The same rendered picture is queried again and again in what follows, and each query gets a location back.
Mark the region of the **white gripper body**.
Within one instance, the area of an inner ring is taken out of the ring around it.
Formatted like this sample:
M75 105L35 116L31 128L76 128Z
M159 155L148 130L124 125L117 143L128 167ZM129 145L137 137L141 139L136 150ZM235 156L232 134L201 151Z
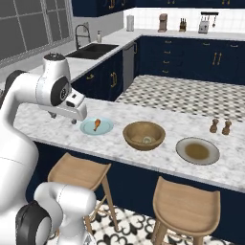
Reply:
M87 117L87 107L84 102L78 108L66 105L48 106L48 111L77 121L83 121Z

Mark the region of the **wooden bowl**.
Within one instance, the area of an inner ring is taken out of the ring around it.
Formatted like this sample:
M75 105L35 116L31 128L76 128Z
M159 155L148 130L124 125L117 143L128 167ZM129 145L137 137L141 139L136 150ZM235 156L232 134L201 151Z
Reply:
M122 134L133 148L149 151L163 142L166 131L154 122L133 122L124 128Z

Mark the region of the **light blue plate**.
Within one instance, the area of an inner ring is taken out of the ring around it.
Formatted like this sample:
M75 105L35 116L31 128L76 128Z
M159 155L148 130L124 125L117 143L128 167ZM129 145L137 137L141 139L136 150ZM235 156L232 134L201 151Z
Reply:
M100 126L94 131L94 123L96 119L100 119ZM87 135L97 136L110 132L113 129L113 122L103 117L87 118L80 124L80 130Z

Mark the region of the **navy sink cupboards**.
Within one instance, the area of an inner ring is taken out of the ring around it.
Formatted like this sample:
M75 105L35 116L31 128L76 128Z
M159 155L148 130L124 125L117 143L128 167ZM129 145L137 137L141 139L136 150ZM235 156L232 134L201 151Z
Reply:
M119 51L72 83L90 99L115 101L123 92L123 52Z

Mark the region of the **wooden bar stool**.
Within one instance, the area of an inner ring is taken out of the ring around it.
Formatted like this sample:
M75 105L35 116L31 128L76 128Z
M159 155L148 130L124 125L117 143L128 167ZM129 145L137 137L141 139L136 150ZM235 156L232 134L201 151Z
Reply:
M158 178L153 195L156 217L151 242L162 245L168 230L191 236L193 245L203 245L220 221L220 192L206 191Z
M60 182L74 186L82 186L90 190L96 190L102 185L104 196L100 203L84 217L88 232L92 233L91 222L98 212L104 212L100 206L107 201L109 212L112 217L115 230L118 231L118 221L113 206L111 192L107 180L107 173L111 168L110 164L99 164L93 161L80 159L66 152L53 166L48 175L49 182Z

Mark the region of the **black sink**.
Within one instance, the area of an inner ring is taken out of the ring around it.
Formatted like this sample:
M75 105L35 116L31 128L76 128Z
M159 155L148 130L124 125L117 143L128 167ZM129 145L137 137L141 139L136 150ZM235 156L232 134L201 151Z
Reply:
M117 48L117 45L91 43L86 47L71 52L67 55L67 57L99 59L100 57L114 50L115 48Z

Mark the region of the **steel dishwasher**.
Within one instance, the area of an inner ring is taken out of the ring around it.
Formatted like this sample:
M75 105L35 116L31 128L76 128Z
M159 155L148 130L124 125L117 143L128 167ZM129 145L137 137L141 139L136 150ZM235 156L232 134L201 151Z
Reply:
M128 44L122 50L123 90L126 91L134 80L134 51L135 43Z

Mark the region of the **black spring tap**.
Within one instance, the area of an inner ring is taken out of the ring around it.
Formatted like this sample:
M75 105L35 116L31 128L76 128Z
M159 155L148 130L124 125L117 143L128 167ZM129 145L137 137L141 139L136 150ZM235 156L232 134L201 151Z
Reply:
M91 43L91 34L90 34L90 30L89 30L89 23L86 22L84 24L79 24L76 26L75 28L75 41L76 41L76 49L78 50L81 46L78 42L78 39L80 37L87 37L88 38L88 43ZM82 27L83 28L83 33L78 33L78 28Z

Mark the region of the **navy island counter base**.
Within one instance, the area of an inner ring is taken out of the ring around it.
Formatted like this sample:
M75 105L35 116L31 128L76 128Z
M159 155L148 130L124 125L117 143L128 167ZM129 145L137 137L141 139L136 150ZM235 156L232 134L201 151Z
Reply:
M47 181L51 168L68 152L72 156L100 164L111 163L112 167L109 169L107 179L113 203L120 208L126 208L151 217L154 216L152 200L159 176L168 181L189 185L198 189L208 191L219 190L221 196L221 216L219 225L212 234L216 238L224 238L237 245L245 245L245 193L222 189L142 167L134 167L71 149L38 142L35 142L35 144L38 148L39 158L32 180L26 190L28 202L33 200L35 189L41 183Z

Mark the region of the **grey framed window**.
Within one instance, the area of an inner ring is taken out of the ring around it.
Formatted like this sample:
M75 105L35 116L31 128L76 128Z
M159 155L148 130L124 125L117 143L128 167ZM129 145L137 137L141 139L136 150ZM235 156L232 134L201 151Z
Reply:
M0 0L0 68L72 36L69 0Z

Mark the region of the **white paper towel roll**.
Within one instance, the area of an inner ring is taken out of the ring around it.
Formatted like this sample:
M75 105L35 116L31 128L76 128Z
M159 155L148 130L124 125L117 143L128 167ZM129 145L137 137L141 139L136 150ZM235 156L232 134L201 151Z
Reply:
M126 17L126 30L128 32L134 32L134 16L128 15Z

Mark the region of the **grey plate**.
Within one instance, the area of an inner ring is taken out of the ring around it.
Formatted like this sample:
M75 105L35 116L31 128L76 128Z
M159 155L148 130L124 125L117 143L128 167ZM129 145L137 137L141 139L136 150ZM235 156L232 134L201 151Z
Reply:
M198 166L212 165L219 160L219 149L211 142L188 137L176 144L176 152L185 161Z

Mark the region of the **brown wooden shaker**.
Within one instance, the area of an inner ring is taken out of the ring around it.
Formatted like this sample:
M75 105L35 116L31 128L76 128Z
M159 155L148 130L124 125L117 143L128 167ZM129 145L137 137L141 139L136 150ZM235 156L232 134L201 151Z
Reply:
M232 125L232 122L230 120L225 121L225 127L222 129L223 135L229 135L231 125Z
M212 120L212 126L210 127L210 132L211 133L216 133L217 131L217 124L219 123L218 119L213 119Z

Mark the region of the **silver toaster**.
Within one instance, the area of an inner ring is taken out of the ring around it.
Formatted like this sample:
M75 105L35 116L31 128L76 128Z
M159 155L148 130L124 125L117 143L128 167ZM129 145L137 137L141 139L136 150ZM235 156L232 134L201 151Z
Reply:
M199 33L207 33L209 30L210 21L209 20L201 20L199 24Z

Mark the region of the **navy wall cupboards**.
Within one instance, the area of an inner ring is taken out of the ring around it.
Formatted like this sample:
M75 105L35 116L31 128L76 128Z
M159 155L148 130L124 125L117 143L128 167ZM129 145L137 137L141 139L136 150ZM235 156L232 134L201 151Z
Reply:
M99 17L132 8L245 9L245 0L72 0L75 17Z

